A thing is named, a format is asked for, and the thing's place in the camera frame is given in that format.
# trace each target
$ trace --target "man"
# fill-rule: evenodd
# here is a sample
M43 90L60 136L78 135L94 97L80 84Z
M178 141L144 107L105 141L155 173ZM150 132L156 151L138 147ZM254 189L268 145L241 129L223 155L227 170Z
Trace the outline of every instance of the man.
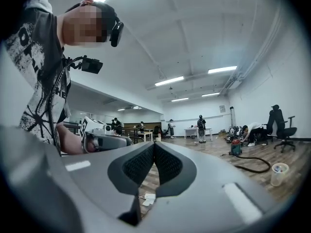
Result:
M139 124L139 131L140 131L140 132L144 132L144 128L145 128L144 122L141 121L140 124Z
M115 23L113 17L116 14L112 7L93 0L83 0L59 16L52 14L48 0L28 0L13 33L4 41L7 56L19 72L14 82L21 86L23 96L30 92L29 100L21 105L20 115L16 115L20 128L68 154L83 153L80 137L62 123L70 116L66 102L70 89L68 70L55 91L53 129L48 115L49 96L63 69L63 47L105 42ZM92 140L87 151L95 151Z
M115 117L116 127L122 127L121 122Z
M263 131L263 125L258 122L253 122L249 125L244 125L242 127L242 131L247 132L246 137L242 140L242 142L246 141L249 138L248 147L253 147L255 145L255 134L259 134Z
M202 115L199 116L199 120L197 122L198 128L199 128L199 143L205 143L205 119L203 119Z
M176 126L173 124L173 119L171 119L171 120L170 120L170 123L169 123L169 129L170 129L171 139L174 139L174 127L176 127Z
M122 127L116 127L115 128L115 135L117 135L117 136L122 135Z
M115 123L115 120L112 119L111 129L114 130L115 128L116 128L116 123Z

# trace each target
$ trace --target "trash bin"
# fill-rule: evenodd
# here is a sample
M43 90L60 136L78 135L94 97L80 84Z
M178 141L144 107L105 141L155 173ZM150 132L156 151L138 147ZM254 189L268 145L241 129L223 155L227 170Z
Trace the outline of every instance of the trash bin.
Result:
M271 182L273 186L279 186L282 184L289 171L288 165L284 163L276 163L272 166Z

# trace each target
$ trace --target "vacuum hose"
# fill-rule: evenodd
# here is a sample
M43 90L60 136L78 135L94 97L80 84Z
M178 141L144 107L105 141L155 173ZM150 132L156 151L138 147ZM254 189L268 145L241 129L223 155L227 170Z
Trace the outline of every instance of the vacuum hose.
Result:
M270 163L267 162L267 161L264 160L264 159L261 159L261 158L258 158L258 157L241 157L241 156L237 156L237 155L235 155L235 154L233 154L233 155L234 155L235 157L240 158L240 159L256 159L256 160L261 160L261 161L263 161L265 164L267 164L267 166L268 166L266 169L264 169L264 170L259 170L259 171L258 171L258 170L253 170L253 169L249 169L249 168L244 167L244 166L234 165L234 166L237 167L237 168L244 169L244 170L249 171L249 172L252 172L252 173L265 173L265 172L269 171L270 168L271 168Z

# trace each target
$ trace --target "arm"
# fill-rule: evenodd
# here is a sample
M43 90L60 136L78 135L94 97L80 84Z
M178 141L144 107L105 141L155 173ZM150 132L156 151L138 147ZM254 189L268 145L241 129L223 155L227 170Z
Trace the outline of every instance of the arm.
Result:
M67 154L83 154L81 138L78 135L70 132L62 123L56 125L59 134L61 151ZM95 147L90 139L87 143L87 151L94 152Z
M247 133L246 137L244 138L244 140L242 140L242 142L246 141L246 140L248 139L248 137L249 137L249 135L250 135L250 134L251 134L251 132L250 132L250 131L248 131L248 133Z

